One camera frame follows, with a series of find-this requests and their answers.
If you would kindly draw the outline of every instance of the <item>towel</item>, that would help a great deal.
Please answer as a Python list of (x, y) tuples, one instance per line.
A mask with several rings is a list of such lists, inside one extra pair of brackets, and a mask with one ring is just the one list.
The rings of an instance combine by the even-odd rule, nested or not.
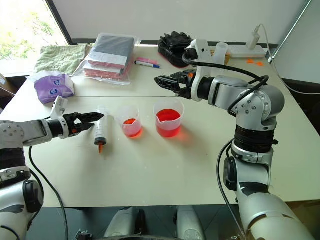
[(86, 56), (88, 45), (44, 46), (40, 50), (40, 58), (34, 67), (34, 72), (59, 71), (72, 74)]

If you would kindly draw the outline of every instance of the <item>black cable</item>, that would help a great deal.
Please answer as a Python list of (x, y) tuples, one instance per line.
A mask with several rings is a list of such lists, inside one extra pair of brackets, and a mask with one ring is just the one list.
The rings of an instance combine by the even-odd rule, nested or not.
[(228, 146), (228, 148), (225, 151), (227, 158), (230, 158), (230, 154), (229, 154), (230, 149), (231, 149), (231, 144)]
[(215, 64), (215, 63), (209, 63), (209, 62), (192, 61), (192, 60), (186, 58), (186, 53), (184, 53), (182, 55), (182, 61), (184, 61), (186, 64), (189, 64), (189, 65), (196, 65), (196, 66), (210, 67), (210, 68), (218, 68), (218, 69), (226, 69), (226, 70), (230, 70), (230, 71), (233, 71), (233, 72), (237, 72), (237, 73), (241, 73), (241, 74), (247, 75), (249, 77), (254, 78), (256, 81), (259, 81), (259, 82), (262, 81), (262, 79), (259, 76), (255, 75), (254, 73), (246, 71), (246, 70), (243, 70), (243, 69), (240, 69), (240, 68), (236, 68), (236, 67), (233, 67), (233, 66), (221, 65), (221, 64)]
[(227, 144), (223, 146), (223, 148), (221, 149), (221, 151), (219, 153), (219, 156), (218, 156), (218, 159), (217, 159), (217, 162), (216, 162), (216, 177), (217, 177), (218, 186), (219, 186), (220, 192), (222, 194), (222, 197), (223, 197), (228, 209), (230, 210), (231, 215), (232, 215), (232, 217), (233, 217), (238, 229), (240, 230), (241, 235), (244, 237), (244, 239), (246, 239), (245, 231), (241, 227), (241, 225), (240, 225), (240, 223), (239, 223), (239, 221), (238, 221), (233, 209), (231, 208), (230, 202), (229, 202), (229, 200), (228, 200), (228, 198), (227, 198), (227, 196), (225, 194), (225, 191), (224, 191), (224, 189), (222, 187), (221, 179), (220, 179), (220, 161), (221, 161), (221, 157), (222, 157), (222, 154), (224, 153), (224, 151), (228, 148), (228, 146), (231, 145), (233, 140), (234, 139), (231, 139), (230, 141), (228, 141)]
[(239, 103), (242, 99), (244, 99), (246, 96), (248, 96), (249, 94), (253, 93), (255, 90), (257, 90), (258, 88), (260, 88), (263, 85), (267, 84), (267, 81), (269, 80), (269, 76), (262, 76), (259, 77), (257, 75), (255, 75), (252, 72), (240, 69), (240, 68), (236, 68), (233, 66), (226, 66), (226, 65), (220, 65), (220, 64), (215, 64), (215, 63), (209, 63), (209, 62), (197, 62), (197, 61), (192, 61), (186, 58), (186, 53), (184, 53), (182, 55), (182, 60), (186, 63), (186, 64), (190, 64), (190, 65), (196, 65), (196, 66), (202, 66), (202, 67), (210, 67), (210, 68), (219, 68), (219, 69), (226, 69), (226, 70), (230, 70), (230, 71), (234, 71), (234, 72), (238, 72), (244, 75), (248, 75), (252, 78), (254, 78), (254, 80), (250, 81), (248, 84), (253, 84), (256, 82), (259, 82), (256, 86), (254, 86), (253, 88), (250, 88), (249, 90), (247, 90), (241, 97), (237, 98), (228, 108), (228, 114), (230, 114), (231, 116), (236, 117), (237, 114), (235, 114), (234, 112), (232, 112), (232, 108)]
[[(42, 185), (40, 178), (37, 176), (37, 174), (36, 174), (34, 171), (32, 171), (32, 169), (30, 169), (30, 173), (31, 173), (31, 175), (37, 180), (37, 182), (39, 183), (39, 186), (40, 186), (40, 189), (41, 189), (41, 192), (42, 192), (42, 198), (44, 198), (44, 197), (45, 197), (45, 191), (44, 191), (44, 186)], [(33, 220), (34, 220), (34, 219), (36, 218), (36, 216), (39, 214), (39, 212), (40, 212), (40, 210), (37, 211), (37, 212), (32, 216), (32, 218), (30, 219), (30, 221), (29, 221), (29, 223), (28, 223), (28, 228), (27, 228), (28, 230), (29, 230), (29, 228), (31, 227)]]
[(2, 225), (2, 226), (0, 226), (0, 228), (6, 229), (6, 230), (12, 232), (12, 233), (16, 236), (16, 240), (20, 240), (20, 237), (19, 237), (18, 233), (16, 233), (16, 231), (13, 230), (11, 227), (3, 226), (3, 225)]
[(62, 199), (58, 193), (58, 191), (55, 189), (55, 187), (51, 184), (51, 182), (48, 180), (48, 178), (40, 171), (40, 169), (36, 166), (36, 164), (34, 163), (34, 160), (32, 159), (32, 146), (29, 147), (29, 159), (30, 162), (32, 164), (32, 166), (35, 168), (35, 170), (38, 171), (38, 173), (43, 177), (43, 179), (46, 181), (46, 183), (50, 186), (50, 188), (54, 191), (56, 197), (58, 198), (58, 201), (60, 203), (61, 206), (61, 210), (62, 210), (62, 215), (63, 215), (63, 221), (64, 221), (64, 232), (65, 232), (65, 239), (69, 240), (69, 230), (68, 230), (68, 222), (67, 222), (67, 215), (66, 215), (66, 210), (65, 210), (65, 206), (64, 203), (62, 202)]
[(235, 114), (232, 109), (234, 108), (235, 105), (237, 105), (237, 103), (239, 103), (242, 99), (244, 99), (246, 96), (248, 96), (249, 94), (253, 93), (255, 90), (257, 90), (258, 88), (260, 88), (261, 86), (265, 85), (267, 83), (267, 81), (269, 80), (269, 76), (262, 76), (262, 81), (259, 82), (257, 85), (255, 85), (253, 88), (250, 88), (249, 90), (247, 90), (241, 97), (238, 97), (233, 103), (231, 103), (231, 105), (228, 107), (228, 114), (230, 114), (231, 116), (236, 117), (237, 114)]

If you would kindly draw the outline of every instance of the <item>power strip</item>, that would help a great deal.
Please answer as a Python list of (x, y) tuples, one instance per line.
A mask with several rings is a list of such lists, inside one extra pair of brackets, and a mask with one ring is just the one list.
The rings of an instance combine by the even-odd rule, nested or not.
[(266, 56), (265, 50), (260, 45), (256, 45), (254, 49), (250, 50), (246, 45), (229, 45), (228, 53), (231, 58), (264, 58)]

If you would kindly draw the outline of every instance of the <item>clear plastic container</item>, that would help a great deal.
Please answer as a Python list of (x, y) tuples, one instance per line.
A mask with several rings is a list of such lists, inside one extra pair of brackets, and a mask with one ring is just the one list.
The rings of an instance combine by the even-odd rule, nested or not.
[[(212, 62), (214, 64), (225, 65), (228, 47), (228, 44), (226, 44), (225, 42), (219, 42), (215, 46), (214, 54), (212, 56)], [(216, 77), (217, 75), (224, 74), (224, 72), (224, 69), (213, 67), (211, 70), (211, 76)]]
[(124, 135), (133, 138), (142, 132), (139, 109), (134, 105), (120, 107), (114, 116)]
[(226, 53), (228, 50), (228, 44), (225, 42), (219, 42), (215, 46), (214, 54), (212, 56), (214, 64), (225, 65)]
[(153, 113), (157, 132), (165, 138), (177, 135), (184, 112), (185, 106), (176, 98), (164, 98), (156, 102)]

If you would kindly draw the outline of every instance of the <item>gray floor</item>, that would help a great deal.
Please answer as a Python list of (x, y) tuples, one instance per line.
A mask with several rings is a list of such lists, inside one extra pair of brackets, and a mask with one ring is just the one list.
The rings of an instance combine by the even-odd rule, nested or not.
[[(315, 239), (320, 239), (320, 204), (294, 204), (290, 206), (299, 219), (308, 227)], [(146, 215), (149, 233), (164, 237), (176, 237), (173, 222), (174, 206), (141, 207)], [(69, 239), (75, 239), (79, 229), (88, 230), (94, 238), (104, 235), (111, 219), (121, 207), (66, 209)], [(194, 209), (202, 223), (208, 240), (225, 240), (236, 234), (236, 226), (225, 205), (197, 205)], [(64, 222), (61, 210), (43, 207), (33, 221), (26, 240), (63, 240)]]

